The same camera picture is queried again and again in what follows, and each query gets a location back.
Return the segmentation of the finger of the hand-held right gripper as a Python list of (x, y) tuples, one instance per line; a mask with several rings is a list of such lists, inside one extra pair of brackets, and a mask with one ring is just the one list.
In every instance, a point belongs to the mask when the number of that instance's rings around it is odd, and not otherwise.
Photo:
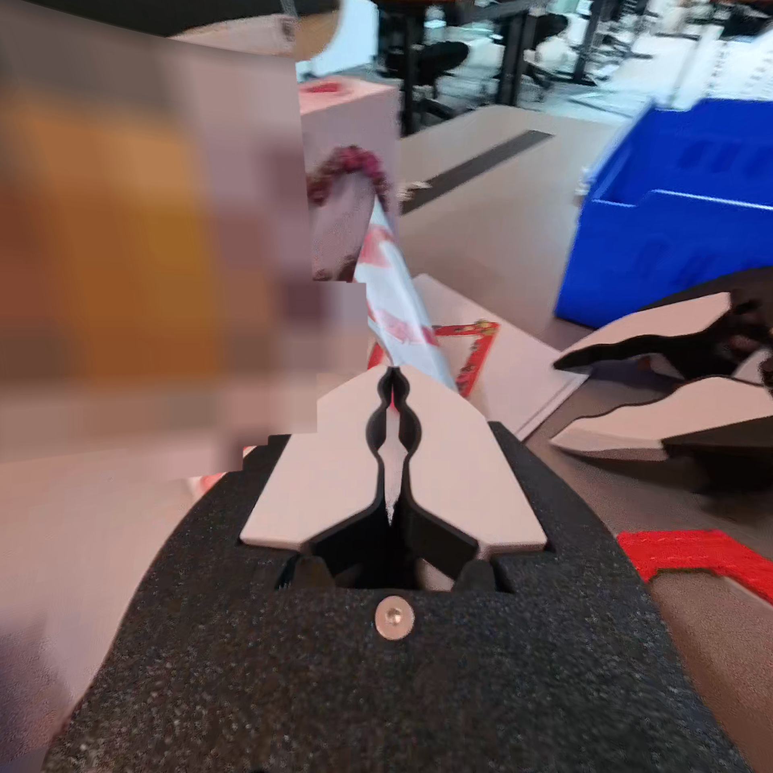
[(771, 355), (771, 321), (762, 300), (740, 291), (703, 295), (628, 314), (560, 353), (553, 368), (589, 372), (600, 362), (649, 362), (670, 378), (749, 373)]
[(616, 461), (664, 461), (688, 448), (765, 449), (771, 414), (766, 386), (711, 376), (655, 401), (575, 419), (550, 444), (570, 455)]

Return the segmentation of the white instruction booklet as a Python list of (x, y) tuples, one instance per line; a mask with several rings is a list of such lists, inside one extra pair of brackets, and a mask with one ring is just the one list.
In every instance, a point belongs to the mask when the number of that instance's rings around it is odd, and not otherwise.
[[(525, 440), (584, 381), (558, 353), (428, 275), (432, 323), (500, 325), (471, 403)], [(137, 481), (105, 459), (2, 466), (2, 771), (38, 771), (106, 655), (130, 596), (194, 503), (188, 483)]]

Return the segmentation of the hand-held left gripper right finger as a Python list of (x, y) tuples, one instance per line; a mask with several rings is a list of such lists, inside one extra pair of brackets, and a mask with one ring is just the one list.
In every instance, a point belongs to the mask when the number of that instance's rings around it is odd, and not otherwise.
[(542, 551), (546, 533), (486, 418), (412, 366), (393, 369), (406, 451), (394, 516), (423, 561)]

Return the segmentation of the black monitor with pale frame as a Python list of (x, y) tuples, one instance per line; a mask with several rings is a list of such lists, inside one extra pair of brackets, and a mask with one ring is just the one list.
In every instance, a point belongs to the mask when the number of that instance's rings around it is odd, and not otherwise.
[(311, 60), (331, 43), (340, 1), (33, 1), (120, 29), (243, 53)]

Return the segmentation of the grey desk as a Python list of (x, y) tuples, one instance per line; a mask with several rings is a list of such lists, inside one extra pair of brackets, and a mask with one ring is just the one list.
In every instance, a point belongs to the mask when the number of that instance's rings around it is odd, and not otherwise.
[[(505, 143), (517, 153), (406, 211), (399, 235), (411, 272), (428, 275), (539, 341), (563, 349), (585, 330), (553, 318), (575, 231), (574, 190), (613, 130), (604, 124), (488, 107), (401, 140), (401, 178), (440, 178)], [(517, 462), (571, 565), (546, 588), (546, 654), (533, 644), (518, 686), (546, 698), (548, 771), (771, 771), (771, 604), (708, 570), (643, 583), (620, 532), (719, 529), (771, 558), (771, 489), (710, 490), (687, 457), (581, 459), (550, 444), (572, 420), (665, 394), (670, 382), (607, 362), (526, 440)]]

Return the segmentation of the white and yellow set box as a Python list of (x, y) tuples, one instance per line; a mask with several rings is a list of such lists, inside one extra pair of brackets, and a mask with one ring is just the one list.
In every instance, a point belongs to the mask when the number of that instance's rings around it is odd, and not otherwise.
[(352, 76), (298, 85), (312, 250), (312, 278), (351, 281), (380, 204), (397, 229), (397, 87)]

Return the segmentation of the blue plastic bin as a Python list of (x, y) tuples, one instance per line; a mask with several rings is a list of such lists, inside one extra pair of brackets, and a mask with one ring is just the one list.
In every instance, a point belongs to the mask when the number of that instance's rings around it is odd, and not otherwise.
[(585, 177), (557, 318), (601, 327), (772, 261), (772, 104), (647, 107)]

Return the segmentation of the red brick heart frame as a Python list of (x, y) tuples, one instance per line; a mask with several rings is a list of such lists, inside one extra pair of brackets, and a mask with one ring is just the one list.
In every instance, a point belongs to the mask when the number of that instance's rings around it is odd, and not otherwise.
[(771, 561), (718, 529), (622, 532), (617, 541), (644, 581), (661, 571), (708, 570), (771, 595)]

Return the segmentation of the black office chair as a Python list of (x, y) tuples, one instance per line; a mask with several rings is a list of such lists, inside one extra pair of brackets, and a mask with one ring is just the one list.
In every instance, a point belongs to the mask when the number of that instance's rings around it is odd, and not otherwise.
[(455, 118), (455, 110), (439, 101), (438, 82), (464, 64), (470, 52), (469, 44), (460, 41), (442, 41), (417, 48), (412, 91), (417, 121), (423, 121), (427, 116), (439, 121)]

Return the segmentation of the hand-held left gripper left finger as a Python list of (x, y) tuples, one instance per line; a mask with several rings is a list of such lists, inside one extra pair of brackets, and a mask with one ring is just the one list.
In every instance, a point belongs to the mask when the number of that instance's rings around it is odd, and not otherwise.
[(242, 528), (243, 544), (309, 549), (383, 500), (392, 374), (375, 366), (318, 399), (316, 431), (287, 441)]

